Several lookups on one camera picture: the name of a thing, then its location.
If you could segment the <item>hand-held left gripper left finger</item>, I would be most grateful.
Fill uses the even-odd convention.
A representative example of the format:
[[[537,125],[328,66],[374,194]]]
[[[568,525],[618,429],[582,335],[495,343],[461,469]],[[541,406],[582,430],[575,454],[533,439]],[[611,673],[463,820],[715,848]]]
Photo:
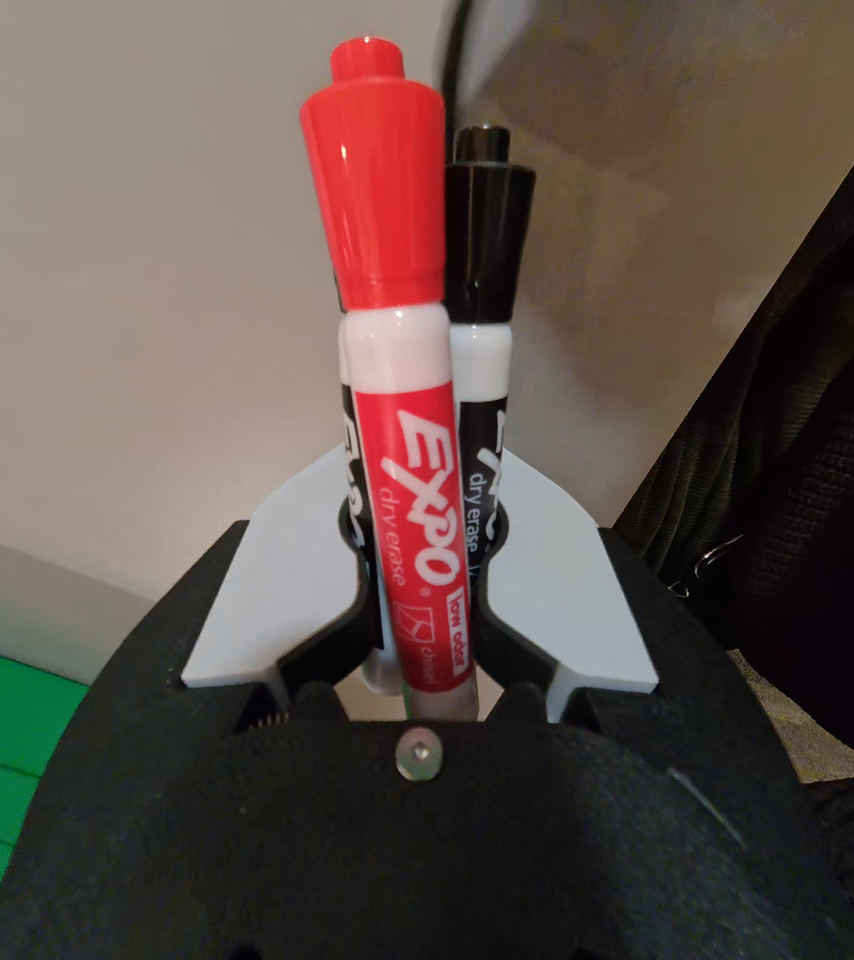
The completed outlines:
[[[381,605],[349,519],[335,446],[251,515],[181,672],[190,689],[262,684],[289,706],[347,678],[383,641]]]

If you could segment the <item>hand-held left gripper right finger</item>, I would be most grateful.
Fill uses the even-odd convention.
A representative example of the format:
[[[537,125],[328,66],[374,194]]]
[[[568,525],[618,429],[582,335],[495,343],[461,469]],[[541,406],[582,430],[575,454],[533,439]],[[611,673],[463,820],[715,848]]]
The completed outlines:
[[[499,495],[478,596],[482,669],[504,689],[538,687],[549,722],[579,690],[653,693],[658,672],[597,522],[509,450]]]

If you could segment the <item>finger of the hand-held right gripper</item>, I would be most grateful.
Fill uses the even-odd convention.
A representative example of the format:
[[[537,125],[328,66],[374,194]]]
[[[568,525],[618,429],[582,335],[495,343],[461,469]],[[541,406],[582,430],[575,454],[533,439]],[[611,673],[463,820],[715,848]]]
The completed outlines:
[[[452,1],[442,23],[442,99],[447,132],[505,55],[532,26],[539,1]]]

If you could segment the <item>black dry erase marker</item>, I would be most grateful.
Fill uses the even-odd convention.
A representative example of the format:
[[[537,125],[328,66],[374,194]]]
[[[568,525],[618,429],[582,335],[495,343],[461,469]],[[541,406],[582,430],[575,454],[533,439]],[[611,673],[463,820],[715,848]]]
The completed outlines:
[[[388,598],[383,584],[383,565],[375,542],[372,502],[363,464],[363,449],[350,385],[342,322],[337,325],[337,357],[351,537],[355,546],[361,549],[370,579],[371,592],[378,601],[382,635],[361,666],[361,677],[373,693],[384,697],[398,697],[402,693],[402,676],[388,611]]]
[[[445,170],[444,305],[457,406],[466,558],[472,596],[497,532],[514,317],[535,171],[510,161],[502,126],[469,126]]]

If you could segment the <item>red dry erase marker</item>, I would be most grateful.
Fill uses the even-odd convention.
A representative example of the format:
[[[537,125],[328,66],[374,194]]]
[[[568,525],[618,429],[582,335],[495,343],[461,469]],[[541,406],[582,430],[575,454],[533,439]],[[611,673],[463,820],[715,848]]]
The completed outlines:
[[[445,293],[445,104],[400,48],[358,36],[299,118],[344,309],[380,582],[423,721],[479,715]]]

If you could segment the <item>small metal clip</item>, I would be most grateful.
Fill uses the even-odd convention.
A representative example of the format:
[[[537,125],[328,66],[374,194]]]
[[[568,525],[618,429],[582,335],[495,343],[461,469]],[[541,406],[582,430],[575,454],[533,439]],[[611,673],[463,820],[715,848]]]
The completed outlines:
[[[692,563],[682,577],[669,584],[669,590],[681,599],[690,598],[700,585],[707,582],[713,568],[728,556],[743,538],[744,534],[736,534],[712,546]]]

